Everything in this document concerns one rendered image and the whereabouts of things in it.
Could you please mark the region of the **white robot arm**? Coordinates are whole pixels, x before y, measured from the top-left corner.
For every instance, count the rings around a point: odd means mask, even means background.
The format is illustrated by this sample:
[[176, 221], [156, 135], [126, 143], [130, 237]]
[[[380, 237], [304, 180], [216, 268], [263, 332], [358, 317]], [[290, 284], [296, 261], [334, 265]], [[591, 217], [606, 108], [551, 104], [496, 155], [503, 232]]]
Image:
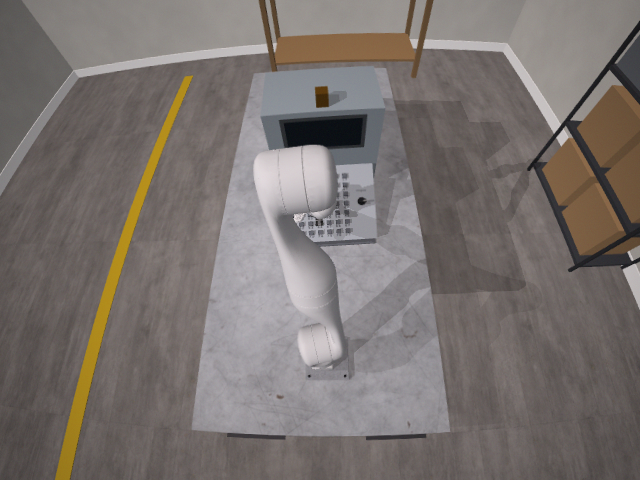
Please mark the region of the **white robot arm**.
[[331, 368], [346, 351], [336, 268], [296, 223], [305, 214], [324, 219], [335, 210], [338, 181], [333, 155], [322, 145], [268, 150], [257, 155], [253, 172], [291, 301], [319, 322], [300, 328], [300, 354], [308, 366], [316, 367], [312, 369]]

